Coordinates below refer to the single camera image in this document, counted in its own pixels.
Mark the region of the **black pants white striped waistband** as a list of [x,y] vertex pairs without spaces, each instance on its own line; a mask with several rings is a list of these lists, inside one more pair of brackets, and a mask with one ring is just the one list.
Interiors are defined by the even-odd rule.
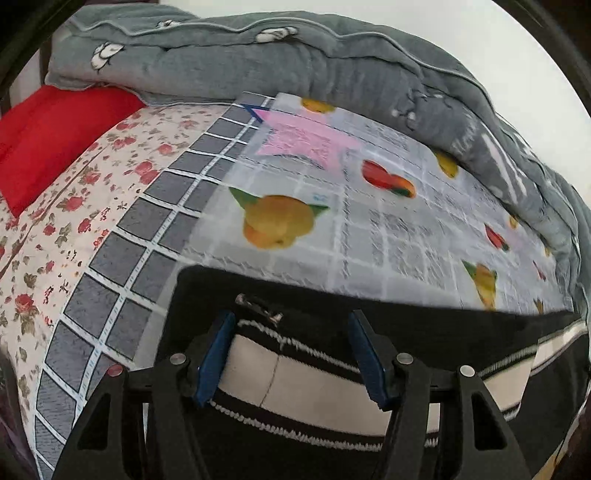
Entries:
[[428,367],[482,378],[532,474],[568,440],[589,391],[589,333],[576,314],[519,315],[335,295],[200,266],[177,267],[158,300],[156,357],[235,319],[193,424],[212,479],[370,479],[390,414],[363,384],[349,343],[361,311]]

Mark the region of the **floral bed sheet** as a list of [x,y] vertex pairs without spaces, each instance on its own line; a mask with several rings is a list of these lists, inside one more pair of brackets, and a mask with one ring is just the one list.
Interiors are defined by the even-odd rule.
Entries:
[[24,213],[1,214],[1,350],[50,476],[105,370],[149,366],[162,287],[194,225],[185,203],[221,154],[192,144],[221,106],[145,108],[100,137]]

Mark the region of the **grey checked fruit print cover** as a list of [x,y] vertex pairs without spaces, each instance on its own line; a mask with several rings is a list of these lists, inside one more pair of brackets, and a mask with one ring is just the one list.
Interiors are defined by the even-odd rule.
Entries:
[[520,314],[569,307],[543,240],[469,172],[342,113],[328,133],[300,98],[246,95],[167,165],[90,167],[140,194],[69,252],[77,285],[49,344],[35,453],[51,478],[75,418],[116,360],[155,356],[176,274],[199,264],[383,301]]

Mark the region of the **red pillow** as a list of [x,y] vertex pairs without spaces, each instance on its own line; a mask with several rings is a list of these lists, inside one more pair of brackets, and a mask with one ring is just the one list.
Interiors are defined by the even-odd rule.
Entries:
[[144,107],[116,87],[43,86],[1,119],[1,195],[18,217],[97,138]]

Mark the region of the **grey plush blanket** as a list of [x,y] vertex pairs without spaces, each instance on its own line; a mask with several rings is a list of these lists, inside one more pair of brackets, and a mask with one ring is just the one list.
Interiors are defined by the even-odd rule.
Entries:
[[200,18],[169,5],[98,4],[66,25],[45,78],[51,86],[116,85],[153,106],[294,94],[454,155],[545,239],[568,296],[589,312],[588,206],[440,47],[389,26],[306,11]]

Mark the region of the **dark wooden headboard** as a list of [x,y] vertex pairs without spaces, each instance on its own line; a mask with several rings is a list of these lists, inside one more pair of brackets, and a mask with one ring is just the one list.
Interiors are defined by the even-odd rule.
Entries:
[[6,114],[13,106],[27,99],[44,84],[51,53],[52,38],[49,37],[24,65],[2,97],[1,115]]

